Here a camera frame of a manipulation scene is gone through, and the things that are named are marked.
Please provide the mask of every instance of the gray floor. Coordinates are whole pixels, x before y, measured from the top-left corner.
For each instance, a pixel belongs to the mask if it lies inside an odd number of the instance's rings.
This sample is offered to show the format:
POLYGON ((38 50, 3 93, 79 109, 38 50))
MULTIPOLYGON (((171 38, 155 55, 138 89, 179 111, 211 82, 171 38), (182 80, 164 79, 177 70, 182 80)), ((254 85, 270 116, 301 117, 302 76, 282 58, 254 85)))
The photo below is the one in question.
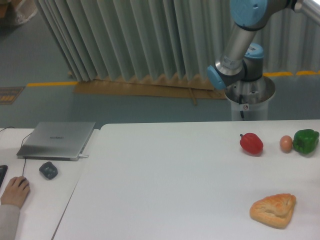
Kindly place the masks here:
MULTIPOLYGON (((41 16, 16 29, 0 28, 0 87, 71 81, 41 16)), ((270 120, 320 119, 320 75, 274 77, 270 120)), ((230 121, 227 100, 73 93, 74 86, 26 87, 12 105, 0 105, 0 128, 34 128, 41 121, 111 123, 230 121)))

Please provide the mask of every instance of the pastry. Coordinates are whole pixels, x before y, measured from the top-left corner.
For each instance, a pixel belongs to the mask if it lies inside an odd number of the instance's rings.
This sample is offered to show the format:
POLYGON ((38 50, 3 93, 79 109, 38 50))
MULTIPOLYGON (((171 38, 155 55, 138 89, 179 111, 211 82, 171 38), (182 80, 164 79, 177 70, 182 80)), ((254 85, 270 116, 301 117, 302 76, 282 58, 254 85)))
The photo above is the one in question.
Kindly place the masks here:
POLYGON ((250 217, 277 229, 284 229, 294 212, 296 197, 289 193, 267 196, 250 208, 250 217))

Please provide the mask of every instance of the brown egg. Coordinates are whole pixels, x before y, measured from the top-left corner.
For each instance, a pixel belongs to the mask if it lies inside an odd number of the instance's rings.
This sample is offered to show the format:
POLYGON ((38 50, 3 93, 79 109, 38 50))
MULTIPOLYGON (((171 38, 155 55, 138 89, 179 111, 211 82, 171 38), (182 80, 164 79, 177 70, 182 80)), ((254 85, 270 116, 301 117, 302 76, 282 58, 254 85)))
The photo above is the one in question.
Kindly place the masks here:
POLYGON ((292 149, 292 138, 290 136, 283 136, 280 139, 280 148, 285 153, 289 153, 292 149))

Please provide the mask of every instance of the silver laptop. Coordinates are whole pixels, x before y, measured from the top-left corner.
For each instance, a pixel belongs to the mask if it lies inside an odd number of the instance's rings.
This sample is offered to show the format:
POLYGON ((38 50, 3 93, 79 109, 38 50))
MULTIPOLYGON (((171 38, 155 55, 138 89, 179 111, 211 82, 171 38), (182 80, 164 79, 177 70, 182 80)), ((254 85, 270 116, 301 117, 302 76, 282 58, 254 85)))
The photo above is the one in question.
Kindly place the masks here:
POLYGON ((19 158, 77 160, 95 122, 40 122, 18 153, 19 158))

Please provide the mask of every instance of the human hand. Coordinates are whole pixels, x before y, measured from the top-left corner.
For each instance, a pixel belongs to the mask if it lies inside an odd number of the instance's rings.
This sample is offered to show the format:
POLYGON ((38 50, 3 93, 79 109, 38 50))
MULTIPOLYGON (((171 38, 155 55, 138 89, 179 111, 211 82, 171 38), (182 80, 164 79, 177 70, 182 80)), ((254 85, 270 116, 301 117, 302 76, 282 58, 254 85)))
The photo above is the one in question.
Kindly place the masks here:
POLYGON ((29 181, 24 176, 12 178, 6 186, 1 204, 15 205, 21 209, 30 191, 29 181))

